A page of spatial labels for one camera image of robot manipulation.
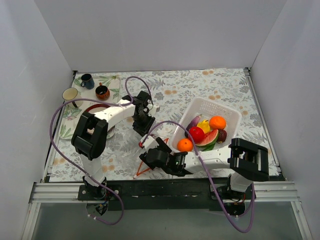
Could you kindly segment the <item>red fake apple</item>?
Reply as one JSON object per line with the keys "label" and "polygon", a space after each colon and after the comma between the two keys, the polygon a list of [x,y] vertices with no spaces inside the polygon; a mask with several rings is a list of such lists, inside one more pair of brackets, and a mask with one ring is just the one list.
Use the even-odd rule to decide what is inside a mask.
{"label": "red fake apple", "polygon": [[202,142],[205,138],[204,131],[198,126],[191,127],[188,132],[196,144]]}

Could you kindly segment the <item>purple fake eggplant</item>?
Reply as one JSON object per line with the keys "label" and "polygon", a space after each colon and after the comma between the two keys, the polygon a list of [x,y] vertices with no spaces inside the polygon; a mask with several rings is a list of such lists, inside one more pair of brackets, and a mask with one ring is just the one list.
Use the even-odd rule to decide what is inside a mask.
{"label": "purple fake eggplant", "polygon": [[186,131],[184,132],[184,135],[186,138],[189,137],[188,132],[192,127],[196,127],[197,124],[199,123],[200,119],[202,118],[202,114],[199,114],[193,118],[193,120],[188,124],[186,127]]}

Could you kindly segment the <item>fake watermelon slice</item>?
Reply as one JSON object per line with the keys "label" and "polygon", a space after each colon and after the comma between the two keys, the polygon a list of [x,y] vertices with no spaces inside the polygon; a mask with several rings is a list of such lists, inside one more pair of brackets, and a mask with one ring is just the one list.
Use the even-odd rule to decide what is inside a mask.
{"label": "fake watermelon slice", "polygon": [[214,129],[204,135],[204,139],[199,143],[196,143],[197,147],[207,147],[216,143],[219,138],[219,130]]}

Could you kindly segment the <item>yellow fake lemon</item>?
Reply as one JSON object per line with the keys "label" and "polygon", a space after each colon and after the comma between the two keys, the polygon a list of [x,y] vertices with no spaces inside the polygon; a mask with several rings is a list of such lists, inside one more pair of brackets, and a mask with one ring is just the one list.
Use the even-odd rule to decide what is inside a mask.
{"label": "yellow fake lemon", "polygon": [[202,131],[207,134],[211,131],[211,127],[210,127],[210,121],[205,119],[203,121],[200,121],[197,125],[198,128],[202,129]]}

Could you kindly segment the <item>orange fake mandarin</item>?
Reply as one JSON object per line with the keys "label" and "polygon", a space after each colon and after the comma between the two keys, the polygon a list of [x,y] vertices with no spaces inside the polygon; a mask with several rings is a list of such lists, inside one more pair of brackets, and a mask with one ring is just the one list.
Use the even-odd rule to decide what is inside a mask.
{"label": "orange fake mandarin", "polygon": [[215,129],[224,130],[225,127],[227,126],[227,122],[222,116],[213,116],[209,120],[209,126],[213,130]]}

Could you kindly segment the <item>clear zip top bag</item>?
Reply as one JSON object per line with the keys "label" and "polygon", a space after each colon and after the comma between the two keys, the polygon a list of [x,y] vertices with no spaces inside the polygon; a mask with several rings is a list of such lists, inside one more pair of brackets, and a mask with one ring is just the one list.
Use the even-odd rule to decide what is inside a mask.
{"label": "clear zip top bag", "polygon": [[139,156],[145,151],[139,147],[141,136],[132,129],[132,124],[128,122],[119,123],[115,127],[114,136],[108,141],[105,148],[108,153],[106,160],[108,180],[160,180],[171,179],[172,176],[166,174],[160,168],[147,170]]}

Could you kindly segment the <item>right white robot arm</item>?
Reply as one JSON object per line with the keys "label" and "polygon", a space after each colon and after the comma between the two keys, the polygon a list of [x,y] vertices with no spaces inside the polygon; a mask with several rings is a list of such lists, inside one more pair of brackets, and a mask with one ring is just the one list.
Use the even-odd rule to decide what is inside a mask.
{"label": "right white robot arm", "polygon": [[233,170],[226,186],[227,195],[232,199],[243,195],[253,182],[270,179],[267,148],[241,138],[233,138],[228,146],[198,153],[173,153],[161,138],[152,136],[140,147],[145,152],[139,158],[149,168],[160,168],[172,176],[184,177],[205,170]]}

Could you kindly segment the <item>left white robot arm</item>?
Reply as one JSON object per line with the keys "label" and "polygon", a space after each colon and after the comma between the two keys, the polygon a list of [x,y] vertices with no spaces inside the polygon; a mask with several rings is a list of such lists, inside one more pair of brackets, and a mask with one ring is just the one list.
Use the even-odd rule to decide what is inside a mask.
{"label": "left white robot arm", "polygon": [[140,91],[133,98],[124,96],[116,106],[109,106],[96,113],[84,112],[80,116],[71,144],[82,160],[86,192],[95,200],[103,199],[107,193],[103,185],[106,178],[100,156],[106,147],[108,131],[122,120],[132,117],[133,130],[140,136],[145,136],[155,121],[152,108],[151,95]]}

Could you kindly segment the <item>floral patterned tablecloth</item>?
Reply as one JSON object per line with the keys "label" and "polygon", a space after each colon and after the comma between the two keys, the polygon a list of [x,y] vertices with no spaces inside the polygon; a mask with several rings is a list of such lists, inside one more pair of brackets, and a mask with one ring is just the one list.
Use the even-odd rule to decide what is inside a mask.
{"label": "floral patterned tablecloth", "polygon": [[[202,97],[233,108],[241,113],[237,136],[266,148],[270,147],[251,86],[241,68],[214,68],[185,71],[142,71],[95,73],[120,77],[119,100],[131,93],[151,92],[155,105],[160,106],[155,120],[161,123],[154,133],[170,138],[192,99]],[[80,182],[83,178],[82,161],[71,140],[59,137],[57,153],[48,171],[51,182]],[[104,150],[101,162],[107,178],[108,153]]]}

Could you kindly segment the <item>brown orange small cup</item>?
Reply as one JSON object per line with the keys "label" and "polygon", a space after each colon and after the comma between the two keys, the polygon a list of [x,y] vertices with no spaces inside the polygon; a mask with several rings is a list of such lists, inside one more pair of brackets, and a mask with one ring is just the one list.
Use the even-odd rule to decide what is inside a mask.
{"label": "brown orange small cup", "polygon": [[110,97],[110,90],[100,82],[99,86],[95,89],[95,95],[99,100],[105,101]]}

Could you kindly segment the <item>red rimmed plate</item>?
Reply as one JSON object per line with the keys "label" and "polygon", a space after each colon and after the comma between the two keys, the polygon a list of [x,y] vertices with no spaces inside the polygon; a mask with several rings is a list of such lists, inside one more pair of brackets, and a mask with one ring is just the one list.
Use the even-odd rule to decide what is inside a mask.
{"label": "red rimmed plate", "polygon": [[[85,112],[88,112],[88,113],[91,113],[91,114],[95,114],[97,112],[100,112],[100,111],[103,111],[107,108],[109,108],[110,106],[109,105],[104,105],[104,104],[94,104],[94,105],[91,105],[90,107],[88,107]],[[112,128],[110,128],[107,132],[107,136],[106,138],[107,139],[110,139],[113,137],[113,135],[115,134],[115,126],[113,126]]]}

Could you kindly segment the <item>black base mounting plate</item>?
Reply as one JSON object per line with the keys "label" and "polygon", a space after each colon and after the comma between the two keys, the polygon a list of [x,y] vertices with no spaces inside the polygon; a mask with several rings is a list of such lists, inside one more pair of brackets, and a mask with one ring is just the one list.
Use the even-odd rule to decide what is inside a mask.
{"label": "black base mounting plate", "polygon": [[106,186],[116,192],[90,190],[80,185],[77,199],[88,203],[108,200],[109,211],[208,209],[220,211],[218,199],[206,178],[176,178],[152,180],[112,180]]}

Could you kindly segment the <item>white perforated plastic basket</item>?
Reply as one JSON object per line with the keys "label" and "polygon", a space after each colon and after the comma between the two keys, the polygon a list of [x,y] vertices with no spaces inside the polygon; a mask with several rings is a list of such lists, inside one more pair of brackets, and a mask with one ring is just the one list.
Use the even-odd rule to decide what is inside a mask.
{"label": "white perforated plastic basket", "polygon": [[[203,97],[195,97],[187,105],[179,124],[183,127],[187,127],[191,120],[199,114],[202,114],[201,120],[209,120],[214,116],[221,116],[226,120],[225,131],[227,132],[227,138],[225,142],[216,143],[213,150],[210,151],[200,151],[200,147],[197,147],[197,149],[208,170],[229,169],[230,164],[227,160],[231,157],[231,149],[228,146],[232,139],[237,135],[237,130],[242,118],[241,113],[233,108],[221,105],[212,100],[205,99]],[[173,136],[170,137],[168,145],[174,153],[179,152],[177,144],[185,137],[184,132],[185,131],[182,128],[177,126]],[[194,151],[186,155],[184,162],[186,163],[185,169],[191,174],[204,171],[204,168]]]}

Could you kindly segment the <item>dark blue mug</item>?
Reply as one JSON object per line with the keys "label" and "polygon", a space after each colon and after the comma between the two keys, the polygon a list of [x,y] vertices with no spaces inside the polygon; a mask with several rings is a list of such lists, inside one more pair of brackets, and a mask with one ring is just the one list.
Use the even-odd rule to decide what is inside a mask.
{"label": "dark blue mug", "polygon": [[87,90],[91,90],[95,87],[95,82],[93,80],[93,77],[89,73],[83,74],[81,76],[80,80],[81,80],[80,86],[82,88],[86,88]]}

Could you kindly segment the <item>aluminium frame rail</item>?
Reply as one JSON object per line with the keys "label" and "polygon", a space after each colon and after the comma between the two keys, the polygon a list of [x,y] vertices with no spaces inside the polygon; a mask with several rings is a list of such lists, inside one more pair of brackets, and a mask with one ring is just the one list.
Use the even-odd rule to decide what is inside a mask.
{"label": "aluminium frame rail", "polygon": [[[134,181],[132,185],[126,181],[123,185],[116,184],[116,192],[124,200],[126,197],[141,199],[142,197],[211,197],[211,187],[207,182],[200,183],[195,191],[178,186],[177,182],[170,181],[168,186],[155,182]],[[87,194],[82,183],[35,183],[32,187],[30,203],[94,203],[96,200]],[[257,202],[298,202],[300,196],[292,181],[255,182],[255,200]]]}

